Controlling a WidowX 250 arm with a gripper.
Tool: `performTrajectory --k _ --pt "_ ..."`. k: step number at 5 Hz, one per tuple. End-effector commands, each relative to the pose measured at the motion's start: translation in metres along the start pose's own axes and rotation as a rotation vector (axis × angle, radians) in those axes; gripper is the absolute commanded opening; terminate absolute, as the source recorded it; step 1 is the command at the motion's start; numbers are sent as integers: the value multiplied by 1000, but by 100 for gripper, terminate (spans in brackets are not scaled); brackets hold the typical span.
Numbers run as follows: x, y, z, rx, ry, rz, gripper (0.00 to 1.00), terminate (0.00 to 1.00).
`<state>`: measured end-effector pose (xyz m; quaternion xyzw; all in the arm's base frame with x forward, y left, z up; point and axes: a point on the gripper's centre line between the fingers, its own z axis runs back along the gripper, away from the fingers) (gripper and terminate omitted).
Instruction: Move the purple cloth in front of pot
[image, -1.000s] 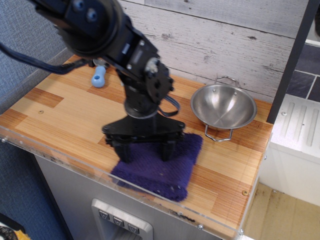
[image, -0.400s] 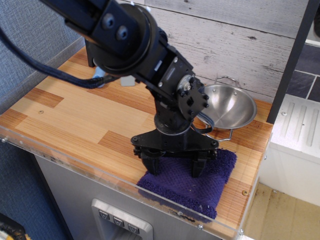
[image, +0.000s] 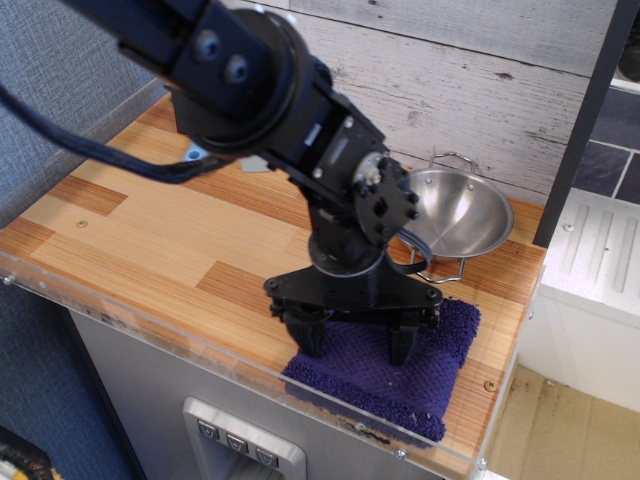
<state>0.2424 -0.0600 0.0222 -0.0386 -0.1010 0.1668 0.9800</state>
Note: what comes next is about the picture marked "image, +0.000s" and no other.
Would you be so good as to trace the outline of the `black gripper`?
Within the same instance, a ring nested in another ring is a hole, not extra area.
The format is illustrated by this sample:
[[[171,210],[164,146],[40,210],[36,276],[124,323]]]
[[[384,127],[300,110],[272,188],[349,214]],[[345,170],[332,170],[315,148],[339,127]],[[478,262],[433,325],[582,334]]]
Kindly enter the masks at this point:
[[[426,261],[394,262],[384,253],[358,273],[332,275],[310,266],[264,284],[271,313],[285,324],[301,351],[317,357],[328,321],[387,324],[389,359],[403,365],[421,329],[439,325],[442,293],[414,277]]]

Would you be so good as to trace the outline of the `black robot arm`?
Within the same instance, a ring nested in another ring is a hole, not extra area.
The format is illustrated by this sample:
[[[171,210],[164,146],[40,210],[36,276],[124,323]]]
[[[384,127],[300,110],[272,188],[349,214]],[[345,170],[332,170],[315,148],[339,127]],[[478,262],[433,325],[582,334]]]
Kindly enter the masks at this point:
[[[272,313],[309,355],[329,321],[383,324],[393,364],[439,320],[441,293],[388,255],[419,216],[409,175],[283,17],[218,1],[76,1],[165,80],[180,133],[221,160],[256,155],[306,198],[311,265],[271,278]]]

